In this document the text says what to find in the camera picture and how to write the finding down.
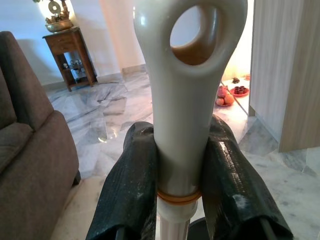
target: marble floor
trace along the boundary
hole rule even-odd
[[[76,144],[81,183],[72,188],[51,240],[84,240],[106,176],[122,153],[127,130],[136,121],[153,122],[145,72],[121,83],[97,84],[68,92],[48,91],[63,113]],[[233,130],[243,154],[264,179],[295,240],[320,240],[320,148],[279,153],[278,144],[255,117],[234,103],[216,107]],[[201,200],[192,218],[204,216]],[[156,228],[159,239],[159,221]]]

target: grey sofa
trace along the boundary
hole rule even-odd
[[[49,240],[78,168],[64,116],[12,33],[0,32],[0,239]]]

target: orange rubber ring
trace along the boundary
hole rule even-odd
[[[172,196],[158,190],[158,197],[171,205],[187,205],[197,201],[201,196],[200,190],[189,196]]]

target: wooden side table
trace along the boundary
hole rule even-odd
[[[89,59],[85,42],[79,27],[72,27],[68,30],[44,36],[55,62],[61,72],[66,87],[71,92],[71,88],[75,86],[90,85],[91,87],[97,81],[93,65]],[[75,79],[72,75],[72,68],[67,63],[64,53],[78,52],[82,61],[82,68],[85,71],[85,77]]]

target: handle hole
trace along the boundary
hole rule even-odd
[[[219,13],[212,5],[197,5],[185,11],[174,24],[170,46],[181,62],[205,63],[215,50]]]

